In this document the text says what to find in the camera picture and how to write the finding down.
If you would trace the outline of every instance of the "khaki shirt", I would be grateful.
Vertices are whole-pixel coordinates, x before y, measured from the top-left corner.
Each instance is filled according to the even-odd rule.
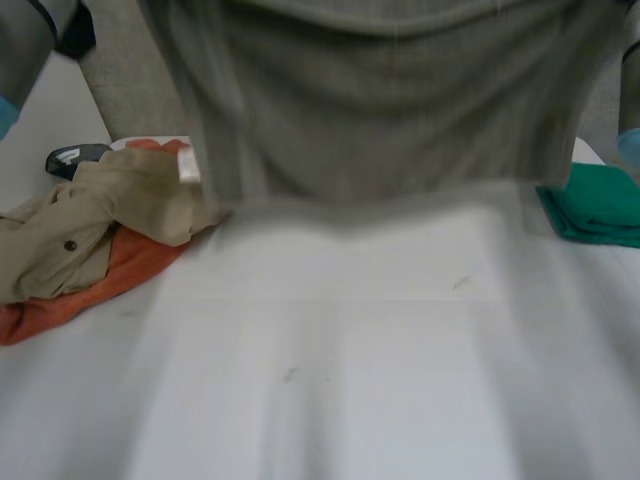
[[[80,164],[72,182],[0,215],[0,305],[54,298],[103,279],[114,224],[175,246],[216,218],[199,185],[179,182],[175,155],[108,152]]]

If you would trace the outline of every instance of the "white table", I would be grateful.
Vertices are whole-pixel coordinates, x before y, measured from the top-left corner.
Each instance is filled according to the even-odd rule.
[[[638,291],[506,183],[240,215],[0,350],[0,478],[637,480]]]

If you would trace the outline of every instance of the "pile of clothes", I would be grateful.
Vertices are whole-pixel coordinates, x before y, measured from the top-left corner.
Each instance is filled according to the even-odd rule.
[[[130,142],[71,182],[0,215],[0,344],[69,322],[162,272],[223,218],[180,183],[184,144]]]

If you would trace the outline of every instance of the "folded green towel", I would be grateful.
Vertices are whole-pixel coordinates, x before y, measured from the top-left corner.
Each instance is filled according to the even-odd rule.
[[[640,248],[640,188],[619,168],[576,163],[564,190],[536,190],[561,237]]]

